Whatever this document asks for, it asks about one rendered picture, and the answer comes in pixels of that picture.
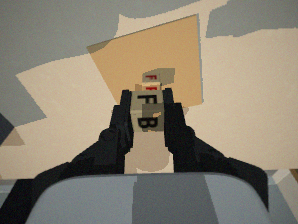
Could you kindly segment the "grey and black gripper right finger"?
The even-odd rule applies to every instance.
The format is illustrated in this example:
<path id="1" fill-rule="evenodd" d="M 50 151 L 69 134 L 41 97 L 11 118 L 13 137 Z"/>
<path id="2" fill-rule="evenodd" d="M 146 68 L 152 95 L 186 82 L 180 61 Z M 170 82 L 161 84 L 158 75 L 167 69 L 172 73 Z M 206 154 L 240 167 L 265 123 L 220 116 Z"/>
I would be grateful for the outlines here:
<path id="1" fill-rule="evenodd" d="M 186 125 L 181 102 L 174 103 L 172 88 L 163 90 L 163 101 L 165 147 L 173 154 L 174 173 L 216 172 L 243 179 L 255 189 L 269 213 L 266 172 L 258 166 L 227 158 L 196 137 L 194 129 Z"/>

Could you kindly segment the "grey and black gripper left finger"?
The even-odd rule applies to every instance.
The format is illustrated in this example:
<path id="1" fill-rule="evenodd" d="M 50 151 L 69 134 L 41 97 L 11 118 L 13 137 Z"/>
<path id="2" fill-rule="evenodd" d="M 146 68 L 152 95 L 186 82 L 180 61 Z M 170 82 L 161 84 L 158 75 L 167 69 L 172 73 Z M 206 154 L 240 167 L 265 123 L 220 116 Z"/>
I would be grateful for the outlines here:
<path id="1" fill-rule="evenodd" d="M 133 148 L 130 115 L 132 91 L 122 90 L 120 105 L 114 105 L 109 128 L 97 142 L 73 158 L 38 174 L 32 182 L 31 211 L 41 194 L 52 184 L 75 176 L 124 174 L 125 155 Z"/>

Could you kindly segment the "tan flat mat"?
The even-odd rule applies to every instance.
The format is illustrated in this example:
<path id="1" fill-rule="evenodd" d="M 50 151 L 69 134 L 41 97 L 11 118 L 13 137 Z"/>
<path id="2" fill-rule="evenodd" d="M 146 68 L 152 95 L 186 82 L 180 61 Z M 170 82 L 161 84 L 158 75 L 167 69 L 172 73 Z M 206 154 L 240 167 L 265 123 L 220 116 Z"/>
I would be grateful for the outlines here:
<path id="1" fill-rule="evenodd" d="M 142 74 L 160 73 L 161 90 L 172 88 L 182 108 L 201 105 L 197 17 L 191 15 L 87 46 L 120 105 L 122 90 L 142 91 Z"/>

